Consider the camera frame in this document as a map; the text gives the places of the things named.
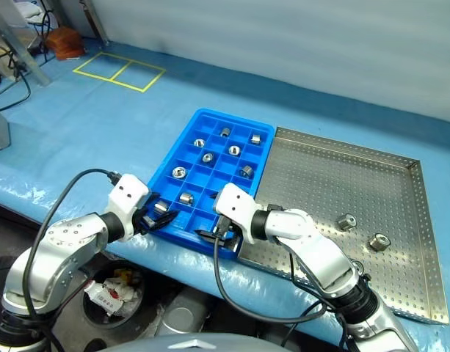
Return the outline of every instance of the white wall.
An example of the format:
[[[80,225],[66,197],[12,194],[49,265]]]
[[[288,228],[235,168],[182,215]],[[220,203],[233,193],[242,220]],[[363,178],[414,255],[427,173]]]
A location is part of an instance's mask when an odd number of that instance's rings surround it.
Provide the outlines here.
[[[450,0],[94,5],[116,42],[450,121]]]

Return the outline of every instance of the perforated metal tray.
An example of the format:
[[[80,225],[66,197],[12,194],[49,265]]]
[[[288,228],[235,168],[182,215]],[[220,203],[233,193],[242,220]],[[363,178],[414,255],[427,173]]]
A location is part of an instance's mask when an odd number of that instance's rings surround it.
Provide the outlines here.
[[[418,160],[278,128],[256,200],[309,213],[323,235],[362,262],[396,314],[449,323]],[[348,232],[335,223],[345,213],[358,222]],[[391,239],[384,252],[368,245],[376,232]],[[239,259],[289,277],[288,253],[268,241],[243,245]]]

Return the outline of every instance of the orange object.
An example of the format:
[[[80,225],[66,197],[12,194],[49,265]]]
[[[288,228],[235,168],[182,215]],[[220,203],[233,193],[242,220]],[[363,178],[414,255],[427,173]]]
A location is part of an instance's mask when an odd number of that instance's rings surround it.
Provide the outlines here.
[[[59,27],[48,33],[46,45],[55,51],[58,60],[65,60],[84,55],[81,35],[74,29]]]

